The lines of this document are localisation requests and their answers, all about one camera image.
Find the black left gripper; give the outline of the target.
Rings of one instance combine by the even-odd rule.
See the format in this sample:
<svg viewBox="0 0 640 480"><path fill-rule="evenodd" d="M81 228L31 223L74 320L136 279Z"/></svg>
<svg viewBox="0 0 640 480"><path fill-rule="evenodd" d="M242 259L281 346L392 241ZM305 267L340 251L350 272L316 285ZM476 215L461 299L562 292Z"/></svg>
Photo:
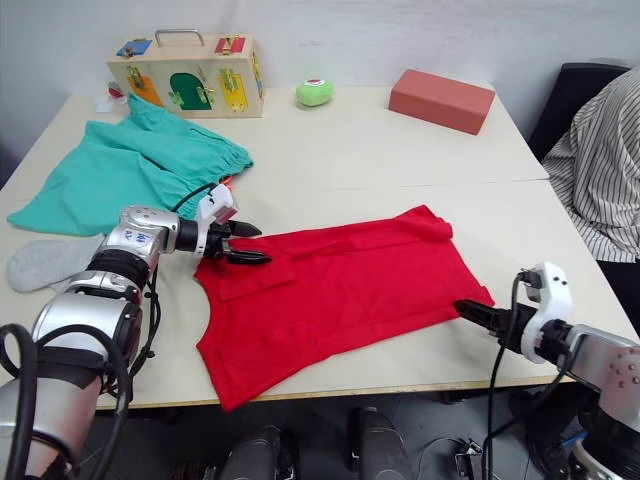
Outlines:
<svg viewBox="0 0 640 480"><path fill-rule="evenodd" d="M204 258L226 258L230 264L237 265L262 265L272 261L272 258L260 251L236 250L229 245L232 236L241 238L257 237L262 231L243 221L229 220L220 225L213 222L208 229L205 243Z"/></svg>

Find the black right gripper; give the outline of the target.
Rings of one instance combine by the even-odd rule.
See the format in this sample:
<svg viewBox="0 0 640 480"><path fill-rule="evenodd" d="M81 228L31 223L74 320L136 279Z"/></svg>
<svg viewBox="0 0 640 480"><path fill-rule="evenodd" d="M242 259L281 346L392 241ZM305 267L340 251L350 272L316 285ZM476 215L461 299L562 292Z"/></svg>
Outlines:
<svg viewBox="0 0 640 480"><path fill-rule="evenodd" d="M496 309L473 300L457 300L453 306L461 318L471 321L496 335L498 344L507 350L521 354L524 329L535 315L536 309L517 304L516 313L508 309Z"/></svg>

